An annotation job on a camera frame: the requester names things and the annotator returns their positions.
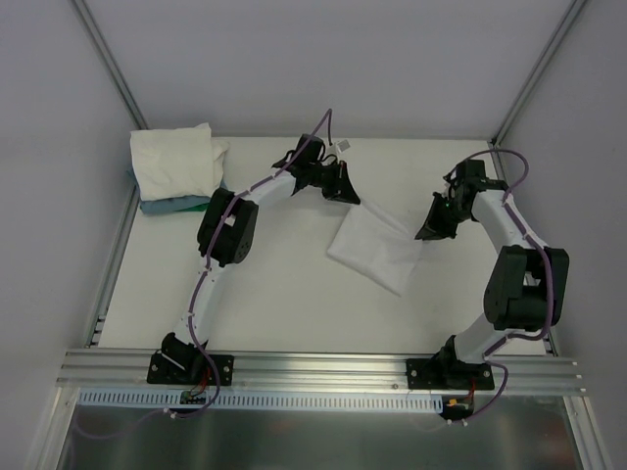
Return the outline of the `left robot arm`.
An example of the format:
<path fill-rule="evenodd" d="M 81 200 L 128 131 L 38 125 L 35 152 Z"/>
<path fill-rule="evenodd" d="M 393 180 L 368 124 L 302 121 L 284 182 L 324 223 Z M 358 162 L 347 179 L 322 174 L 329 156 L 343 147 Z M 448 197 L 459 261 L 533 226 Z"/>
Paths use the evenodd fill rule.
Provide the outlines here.
<path fill-rule="evenodd" d="M 227 274 L 253 248 L 260 209 L 307 187 L 319 189 L 327 201 L 358 205 L 361 199 L 350 181 L 347 163 L 338 156 L 333 145 L 304 134 L 297 147 L 249 189 L 239 194 L 224 188 L 215 190 L 197 232 L 202 259 L 197 284 L 186 311 L 151 356 L 148 383 L 196 385 L 218 377 L 211 367 L 214 360 L 205 358 L 204 347 Z"/>

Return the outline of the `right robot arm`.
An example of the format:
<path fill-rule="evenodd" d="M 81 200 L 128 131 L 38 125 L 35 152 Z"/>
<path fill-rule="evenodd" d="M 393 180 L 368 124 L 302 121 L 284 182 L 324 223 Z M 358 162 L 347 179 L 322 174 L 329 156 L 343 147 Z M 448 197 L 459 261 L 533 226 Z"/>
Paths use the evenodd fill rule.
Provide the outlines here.
<path fill-rule="evenodd" d="M 481 157 L 472 154 L 445 175 L 446 189 L 433 195 L 415 237 L 423 242 L 453 239 L 468 220 L 483 227 L 497 254 L 483 308 L 433 356 L 407 360 L 412 390 L 491 390 L 489 358 L 512 340 L 543 340 L 561 316 L 568 253 L 537 235 L 518 210 L 511 187 L 489 177 Z"/>

